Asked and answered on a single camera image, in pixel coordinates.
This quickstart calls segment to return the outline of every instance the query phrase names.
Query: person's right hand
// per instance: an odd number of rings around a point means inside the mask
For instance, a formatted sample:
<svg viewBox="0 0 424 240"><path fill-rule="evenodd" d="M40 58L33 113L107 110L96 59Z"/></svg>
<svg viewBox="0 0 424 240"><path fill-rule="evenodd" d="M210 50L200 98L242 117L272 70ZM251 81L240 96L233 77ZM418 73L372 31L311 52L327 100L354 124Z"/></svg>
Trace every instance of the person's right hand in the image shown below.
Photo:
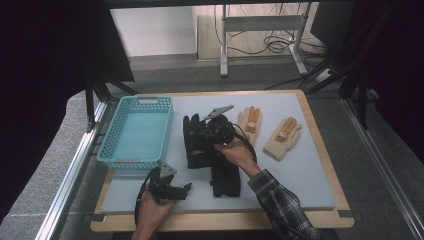
<svg viewBox="0 0 424 240"><path fill-rule="evenodd" d="M261 171L253 160L249 149L240 139L234 137L233 141L227 145L214 144L213 146L224 154L228 161L240 167L249 177L253 177Z"/></svg>

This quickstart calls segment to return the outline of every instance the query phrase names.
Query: metal rail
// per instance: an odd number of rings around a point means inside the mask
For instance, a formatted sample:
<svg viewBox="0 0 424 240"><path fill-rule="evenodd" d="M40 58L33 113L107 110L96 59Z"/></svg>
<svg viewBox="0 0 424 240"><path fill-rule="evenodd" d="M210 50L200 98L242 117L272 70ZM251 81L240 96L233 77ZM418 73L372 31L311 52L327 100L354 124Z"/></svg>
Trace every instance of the metal rail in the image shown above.
<svg viewBox="0 0 424 240"><path fill-rule="evenodd" d="M403 191L402 187L399 185L396 177L393 175L390 167L388 166L384 156L381 154L377 145L375 144L372 136L368 130L364 130L361 126L361 123L356 118L356 109L353 106L351 101L342 100L344 106L346 107L349 117L355 126L355 129L359 133L359 137L364 142L365 147L367 148L374 165L376 166L378 172L381 175L386 187L388 188L390 194L392 195L393 200L398 206L402 216L404 217L406 224L409 226L412 234L415 239L424 239L424 225L421 220L420 215L416 211L415 207L409 200L408 196Z"/></svg>
<svg viewBox="0 0 424 240"><path fill-rule="evenodd" d="M99 103L95 111L95 120L99 122L103 119L104 113L106 112L107 104ZM78 175L81 171L84 160L89 154L90 146L94 141L94 138L99 131L100 124L96 124L95 128L88 133L85 133L82 137L80 145L72 159L71 165L66 172L66 175L59 187L59 190L50 206L49 211L44 218L44 221L38 231L36 240L50 239L56 229L59 219L62 215L62 211L67 203L68 197L75 185Z"/></svg>

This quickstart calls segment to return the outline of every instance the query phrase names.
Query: metal frame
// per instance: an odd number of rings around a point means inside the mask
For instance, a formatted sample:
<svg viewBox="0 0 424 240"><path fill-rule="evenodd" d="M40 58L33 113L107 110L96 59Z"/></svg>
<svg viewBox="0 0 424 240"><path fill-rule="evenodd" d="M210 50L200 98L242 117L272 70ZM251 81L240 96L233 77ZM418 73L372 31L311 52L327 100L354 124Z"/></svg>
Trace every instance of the metal frame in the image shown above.
<svg viewBox="0 0 424 240"><path fill-rule="evenodd" d="M393 175L390 167L387 165L386 160L375 144L372 136L361 126L361 123L356 118L357 113L352 101L342 99L342 103L348 111L349 117L353 122L359 137L365 144L365 147L367 148L375 167L380 173L381 178L386 184L387 189L392 195L393 200L398 206L415 239L424 239L424 225L420 215L396 180L396 177Z"/></svg>
<svg viewBox="0 0 424 240"><path fill-rule="evenodd" d="M100 103L95 111L95 121L102 121L108 104ZM97 132L100 130L100 124L95 124L94 128L83 135L80 145L72 159L71 165L66 172L66 175L59 187L59 190L47 212L46 217L38 231L36 240L50 239L56 229L56 226L61 217L62 211L67 203L68 197L77 181L78 175L84 164L85 159L89 155L90 147L95 139Z"/></svg>
<svg viewBox="0 0 424 240"><path fill-rule="evenodd" d="M289 45L289 49L299 73L306 75L308 72L299 55L299 45L305 31L311 4L312 2L308 2L302 15L251 17L227 17L227 7L222 5L221 77L228 76L227 32L272 30L298 30L296 39Z"/></svg>

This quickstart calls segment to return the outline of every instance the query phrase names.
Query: beige work glove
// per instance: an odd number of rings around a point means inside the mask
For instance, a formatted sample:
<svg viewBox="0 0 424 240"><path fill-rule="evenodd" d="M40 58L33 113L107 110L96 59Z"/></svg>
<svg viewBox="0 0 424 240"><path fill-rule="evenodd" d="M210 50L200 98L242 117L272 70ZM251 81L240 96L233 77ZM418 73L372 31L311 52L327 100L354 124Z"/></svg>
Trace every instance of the beige work glove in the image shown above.
<svg viewBox="0 0 424 240"><path fill-rule="evenodd" d="M261 122L262 111L254 106L245 108L244 112L240 112L238 115L237 125L243 130L244 134L249 135L249 142L252 146L255 144Z"/></svg>
<svg viewBox="0 0 424 240"><path fill-rule="evenodd" d="M264 152L275 160L281 161L287 151L299 140L301 127L302 124L298 124L292 117L283 119L265 144Z"/></svg>

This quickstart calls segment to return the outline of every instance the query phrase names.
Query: plaid shirt sleeve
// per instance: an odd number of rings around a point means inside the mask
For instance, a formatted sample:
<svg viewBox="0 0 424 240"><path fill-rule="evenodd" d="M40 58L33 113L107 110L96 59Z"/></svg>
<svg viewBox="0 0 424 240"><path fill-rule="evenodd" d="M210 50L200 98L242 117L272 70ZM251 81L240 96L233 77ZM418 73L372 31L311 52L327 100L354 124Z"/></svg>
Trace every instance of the plaid shirt sleeve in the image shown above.
<svg viewBox="0 0 424 240"><path fill-rule="evenodd" d="M284 222L313 240L322 239L321 232L312 226L300 207L298 197L281 185L268 170L263 170L248 182L259 203L268 214L275 233L281 239L303 239L279 222Z"/></svg>

